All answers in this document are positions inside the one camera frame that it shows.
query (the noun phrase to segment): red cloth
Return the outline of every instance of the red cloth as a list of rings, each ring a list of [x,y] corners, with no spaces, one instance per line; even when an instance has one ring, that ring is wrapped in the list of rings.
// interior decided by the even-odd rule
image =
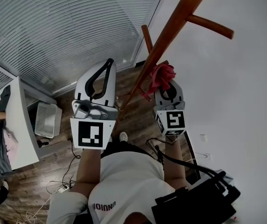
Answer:
[[[175,78],[176,73],[174,72],[174,67],[167,64],[157,65],[153,68],[150,76],[152,77],[152,82],[148,87],[146,94],[143,94],[143,97],[147,97],[150,94],[154,93],[158,87],[162,87],[163,91],[166,91],[170,88],[169,81]]]

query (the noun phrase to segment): wooden coat rack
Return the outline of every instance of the wooden coat rack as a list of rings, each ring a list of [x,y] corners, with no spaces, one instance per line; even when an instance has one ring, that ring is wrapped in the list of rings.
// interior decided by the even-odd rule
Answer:
[[[149,55],[130,93],[122,95],[123,97],[128,97],[120,107],[120,113],[118,118],[123,115],[126,105],[136,95],[137,91],[145,93],[141,88],[142,83],[151,73],[153,68],[156,66],[156,63],[159,61],[165,50],[177,36],[179,31],[184,27],[186,22],[191,22],[199,26],[205,27],[225,37],[228,37],[229,39],[233,38],[234,31],[232,31],[231,29],[193,14],[201,2],[202,0],[180,0],[154,46],[152,45],[147,25],[142,26],[142,32],[145,38]]]

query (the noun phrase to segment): white t-shirt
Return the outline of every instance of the white t-shirt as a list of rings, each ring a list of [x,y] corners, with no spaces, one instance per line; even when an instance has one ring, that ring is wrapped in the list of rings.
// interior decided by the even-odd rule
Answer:
[[[123,224],[140,212],[155,224],[155,199],[175,191],[164,181],[162,165],[146,154],[119,152],[101,159],[100,183],[89,200],[79,193],[52,196],[47,224],[71,224],[88,204],[94,224]]]

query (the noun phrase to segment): white wall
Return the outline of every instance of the white wall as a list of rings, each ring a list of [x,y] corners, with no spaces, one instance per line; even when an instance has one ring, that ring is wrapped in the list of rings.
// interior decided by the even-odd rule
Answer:
[[[153,42],[178,1],[161,2]],[[267,0],[204,0],[195,14],[233,29],[234,39],[187,24],[160,61],[175,67],[194,151],[212,155],[198,163],[234,177],[241,223],[267,224]],[[136,62],[146,57],[143,45]]]

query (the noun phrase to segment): white sneaker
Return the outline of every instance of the white sneaker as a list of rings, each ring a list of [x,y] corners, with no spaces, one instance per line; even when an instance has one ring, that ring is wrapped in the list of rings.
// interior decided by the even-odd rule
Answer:
[[[9,185],[6,180],[3,181],[3,186],[9,191]]]
[[[128,141],[128,135],[125,133],[125,132],[121,132],[120,134],[119,134],[119,140],[120,140],[120,142],[121,141]]]

